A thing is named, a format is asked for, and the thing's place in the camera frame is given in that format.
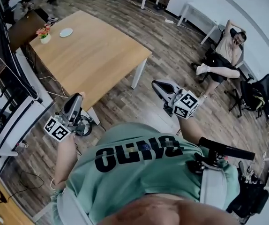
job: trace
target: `white vase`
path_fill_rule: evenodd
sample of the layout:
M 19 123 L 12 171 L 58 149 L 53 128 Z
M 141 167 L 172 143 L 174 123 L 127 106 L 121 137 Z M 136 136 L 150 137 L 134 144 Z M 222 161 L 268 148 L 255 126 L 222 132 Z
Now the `white vase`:
M 40 40 L 42 44 L 46 44 L 50 41 L 50 39 L 51 39 L 51 35 L 48 33 L 48 35 L 45 38 L 41 38 Z

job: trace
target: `ar tag cube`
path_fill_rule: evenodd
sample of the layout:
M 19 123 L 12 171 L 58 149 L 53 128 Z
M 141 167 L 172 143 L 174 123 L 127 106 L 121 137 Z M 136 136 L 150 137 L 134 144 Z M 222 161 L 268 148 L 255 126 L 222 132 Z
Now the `ar tag cube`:
M 174 103 L 173 113 L 184 119 L 188 119 L 198 107 L 198 98 L 191 92 L 185 94 Z
M 63 141 L 71 132 L 57 119 L 50 117 L 44 126 L 45 132 L 56 141 Z

